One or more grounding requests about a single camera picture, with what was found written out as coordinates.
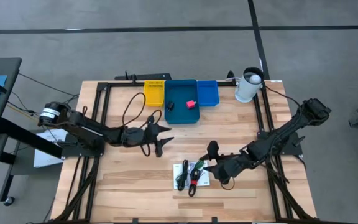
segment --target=wooden table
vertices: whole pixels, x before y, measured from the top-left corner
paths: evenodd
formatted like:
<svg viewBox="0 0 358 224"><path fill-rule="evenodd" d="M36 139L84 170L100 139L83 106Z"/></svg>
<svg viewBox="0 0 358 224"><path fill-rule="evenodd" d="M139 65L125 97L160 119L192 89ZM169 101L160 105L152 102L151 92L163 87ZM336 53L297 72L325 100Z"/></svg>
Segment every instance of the wooden table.
<svg viewBox="0 0 358 224"><path fill-rule="evenodd" d="M282 82L266 81L266 84L285 93ZM96 85L97 82L87 81L81 87L77 110L81 111L83 106L87 106L88 117L92 114ZM140 91L143 92L142 87L112 88L107 126L121 125L125 106ZM259 129L253 101L246 104L238 102L234 98L234 87L231 86L219 87L219 98L220 104L217 106L201 108L201 118L196 124L171 125L171 131L160 134L160 138L175 137L164 146L161 158L156 158L153 149L151 156L145 157L139 147L106 145L99 165L91 222L131 222L132 218L139 218L140 222L210 222L211 217L217 217L220 222L275 220L267 172L262 166L239 174L232 190L222 189L212 174L209 174L211 185L198 187L193 198L188 196L187 190L179 192L172 189L173 165L182 163L184 159L198 160L206 154L210 141L216 140L220 153L226 154L237 153L241 147L256 139ZM268 98L277 128L291 118L287 99L269 90ZM126 121L138 114L142 100L138 97L133 101ZM267 126L263 101L260 102L264 124ZM102 106L100 103L98 121ZM140 118L130 126L140 126L155 109L146 106ZM169 126L163 118L160 125ZM57 217L65 207L76 160L70 158L63 164L51 218ZM282 156L282 161L285 176L290 181L289 191L307 213L315 216L303 164L293 156ZM78 186L81 165L82 162L78 168L74 192ZM282 195L277 191L284 217ZM85 205L82 203L80 218L84 214Z"/></svg>

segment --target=blue tray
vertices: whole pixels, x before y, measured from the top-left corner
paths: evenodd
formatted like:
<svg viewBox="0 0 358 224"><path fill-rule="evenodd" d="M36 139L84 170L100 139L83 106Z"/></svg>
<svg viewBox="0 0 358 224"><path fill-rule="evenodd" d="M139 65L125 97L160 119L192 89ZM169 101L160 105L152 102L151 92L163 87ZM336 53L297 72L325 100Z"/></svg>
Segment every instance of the blue tray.
<svg viewBox="0 0 358 224"><path fill-rule="evenodd" d="M186 102L197 101L196 80L167 80L165 81L165 104L173 102L173 109L165 106L165 120L168 124L193 124L200 119L200 106L192 109L186 107Z"/></svg>
<svg viewBox="0 0 358 224"><path fill-rule="evenodd" d="M216 106L219 103L218 83L216 80L197 81L198 101L200 106Z"/></svg>

